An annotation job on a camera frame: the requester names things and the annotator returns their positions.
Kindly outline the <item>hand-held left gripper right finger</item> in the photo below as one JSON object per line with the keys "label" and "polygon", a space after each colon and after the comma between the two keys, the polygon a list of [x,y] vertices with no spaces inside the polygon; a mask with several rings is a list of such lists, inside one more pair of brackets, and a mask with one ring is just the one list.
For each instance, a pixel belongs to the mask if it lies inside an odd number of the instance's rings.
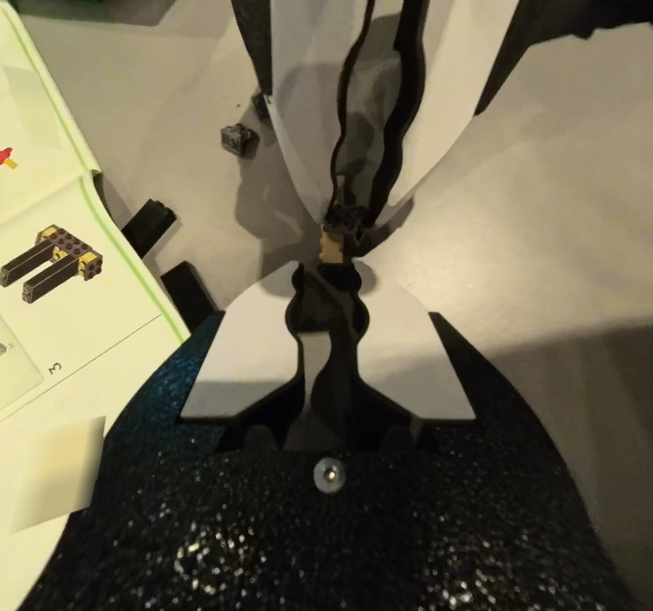
{"label": "hand-held left gripper right finger", "polygon": [[427,308],[394,279],[354,262],[368,323],[358,342],[362,380],[424,421],[476,416]]}

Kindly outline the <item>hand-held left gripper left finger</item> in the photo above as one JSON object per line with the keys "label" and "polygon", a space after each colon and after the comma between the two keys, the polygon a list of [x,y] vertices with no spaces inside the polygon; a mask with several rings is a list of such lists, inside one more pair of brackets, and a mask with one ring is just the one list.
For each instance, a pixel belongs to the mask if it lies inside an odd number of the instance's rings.
{"label": "hand-held left gripper left finger", "polygon": [[234,418],[297,374],[298,342],[287,323],[296,272],[301,264],[288,262],[228,305],[182,419]]}

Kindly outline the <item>black long brick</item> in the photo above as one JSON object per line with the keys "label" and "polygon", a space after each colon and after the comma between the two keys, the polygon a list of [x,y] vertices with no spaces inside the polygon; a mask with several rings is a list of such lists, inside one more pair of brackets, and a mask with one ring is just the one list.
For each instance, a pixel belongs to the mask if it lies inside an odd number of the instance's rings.
{"label": "black long brick", "polygon": [[122,228],[122,235],[139,258],[145,257],[173,227],[175,212],[164,203],[149,199]]}
{"label": "black long brick", "polygon": [[199,272],[183,261],[160,277],[161,284],[191,333],[210,319],[218,327],[224,317],[203,282]]}

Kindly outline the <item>pale green instruction booklet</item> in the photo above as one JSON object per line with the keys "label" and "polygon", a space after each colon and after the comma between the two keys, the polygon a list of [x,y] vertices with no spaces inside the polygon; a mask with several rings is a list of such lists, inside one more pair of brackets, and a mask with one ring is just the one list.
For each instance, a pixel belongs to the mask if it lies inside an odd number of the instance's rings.
{"label": "pale green instruction booklet", "polygon": [[101,166],[1,0],[1,609],[91,502],[110,427],[189,331],[112,220]]}

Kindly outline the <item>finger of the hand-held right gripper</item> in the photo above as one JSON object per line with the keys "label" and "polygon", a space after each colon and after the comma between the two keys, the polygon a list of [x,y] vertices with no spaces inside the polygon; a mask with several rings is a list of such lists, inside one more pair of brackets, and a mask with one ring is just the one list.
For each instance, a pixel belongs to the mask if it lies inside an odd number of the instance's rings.
{"label": "finger of the hand-held right gripper", "polygon": [[366,226],[386,223],[469,125],[519,1],[404,0],[398,93]]}
{"label": "finger of the hand-held right gripper", "polygon": [[273,129],[308,214],[321,222],[333,194],[341,137],[339,84],[370,0],[270,0]]}

